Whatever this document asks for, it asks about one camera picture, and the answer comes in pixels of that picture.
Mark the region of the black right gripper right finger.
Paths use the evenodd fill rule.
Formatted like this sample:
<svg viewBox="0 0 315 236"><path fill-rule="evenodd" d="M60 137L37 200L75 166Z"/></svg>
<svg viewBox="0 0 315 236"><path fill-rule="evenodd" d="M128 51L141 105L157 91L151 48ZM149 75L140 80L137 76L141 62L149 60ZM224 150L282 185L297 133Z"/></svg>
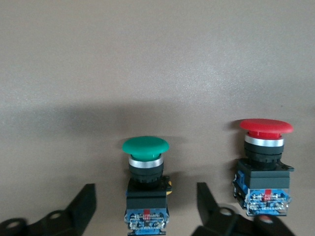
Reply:
<svg viewBox="0 0 315 236"><path fill-rule="evenodd" d="M197 208L202 221L193 236L293 236L278 217L263 214L248 220L231 208L219 206L208 185L197 183Z"/></svg>

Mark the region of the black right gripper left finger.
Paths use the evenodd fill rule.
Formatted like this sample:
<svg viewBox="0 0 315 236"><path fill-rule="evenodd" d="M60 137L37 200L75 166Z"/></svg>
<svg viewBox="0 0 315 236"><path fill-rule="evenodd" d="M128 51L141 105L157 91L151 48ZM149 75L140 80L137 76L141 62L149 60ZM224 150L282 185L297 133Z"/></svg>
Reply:
<svg viewBox="0 0 315 236"><path fill-rule="evenodd" d="M81 236L96 210L94 184L86 184L63 210L50 212L39 221L28 224L24 218L0 223L2 236Z"/></svg>

